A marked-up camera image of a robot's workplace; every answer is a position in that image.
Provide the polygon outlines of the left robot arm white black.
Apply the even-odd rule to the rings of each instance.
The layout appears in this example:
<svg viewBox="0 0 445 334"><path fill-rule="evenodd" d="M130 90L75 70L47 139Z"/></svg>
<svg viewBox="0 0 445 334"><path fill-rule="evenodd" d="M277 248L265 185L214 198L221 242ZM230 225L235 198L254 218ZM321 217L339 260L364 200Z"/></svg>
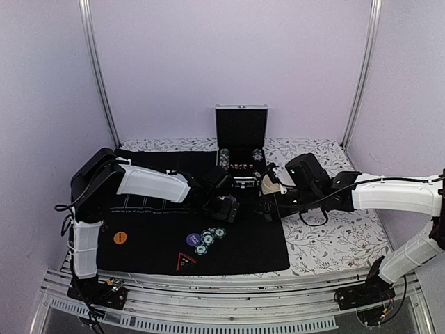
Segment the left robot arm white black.
<svg viewBox="0 0 445 334"><path fill-rule="evenodd" d="M208 175L143 167L117 156L109 148L97 151L72 177L71 202L54 210L67 212L70 255L76 290L89 302L103 296L97 282L99 231L106 212L117 195L145 196L183 204L186 209L217 221L234 221L239 202L229 195L232 176L220 166Z"/></svg>

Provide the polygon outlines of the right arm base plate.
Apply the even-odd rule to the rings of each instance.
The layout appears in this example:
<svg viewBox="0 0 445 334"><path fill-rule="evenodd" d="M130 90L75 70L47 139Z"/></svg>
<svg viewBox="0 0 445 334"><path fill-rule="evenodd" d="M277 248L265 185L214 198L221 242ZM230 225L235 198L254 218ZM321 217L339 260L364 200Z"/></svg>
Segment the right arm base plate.
<svg viewBox="0 0 445 334"><path fill-rule="evenodd" d="M339 288L334 293L334 300L340 310L349 310L389 301L395 296L396 293L392 285L378 278L377 280L366 280L362 284Z"/></svg>

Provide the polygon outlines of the orange big blind button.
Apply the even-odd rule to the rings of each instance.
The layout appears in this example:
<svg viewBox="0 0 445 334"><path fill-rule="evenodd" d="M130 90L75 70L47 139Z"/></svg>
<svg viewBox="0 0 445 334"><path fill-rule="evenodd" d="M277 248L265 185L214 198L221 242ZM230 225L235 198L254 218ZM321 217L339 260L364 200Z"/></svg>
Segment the orange big blind button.
<svg viewBox="0 0 445 334"><path fill-rule="evenodd" d="M113 242L117 245L122 245L127 241L127 233L120 231L114 234L113 236Z"/></svg>

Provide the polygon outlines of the purple small blind button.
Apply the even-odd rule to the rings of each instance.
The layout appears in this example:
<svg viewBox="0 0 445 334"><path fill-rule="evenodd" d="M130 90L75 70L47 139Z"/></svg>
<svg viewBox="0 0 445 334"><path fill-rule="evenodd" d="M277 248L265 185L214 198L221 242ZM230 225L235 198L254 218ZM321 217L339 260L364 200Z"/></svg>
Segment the purple small blind button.
<svg viewBox="0 0 445 334"><path fill-rule="evenodd" d="M186 237L186 243L189 246L196 247L202 242L201 236L197 233L191 233Z"/></svg>

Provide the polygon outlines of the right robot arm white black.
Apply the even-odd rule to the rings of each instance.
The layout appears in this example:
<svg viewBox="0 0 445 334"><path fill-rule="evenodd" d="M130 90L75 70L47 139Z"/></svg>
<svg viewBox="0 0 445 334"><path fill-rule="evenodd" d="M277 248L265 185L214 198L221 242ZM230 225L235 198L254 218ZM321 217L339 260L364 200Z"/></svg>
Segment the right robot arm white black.
<svg viewBox="0 0 445 334"><path fill-rule="evenodd" d="M283 168L268 164L260 180L267 220L302 216L314 209L324 216L330 211L385 209L430 217L403 246L376 260L364 283L338 289L339 301L360 297L365 303L375 303L389 295L406 273L444 253L444 174L415 178L343 171L330 177L314 154L301 154Z"/></svg>

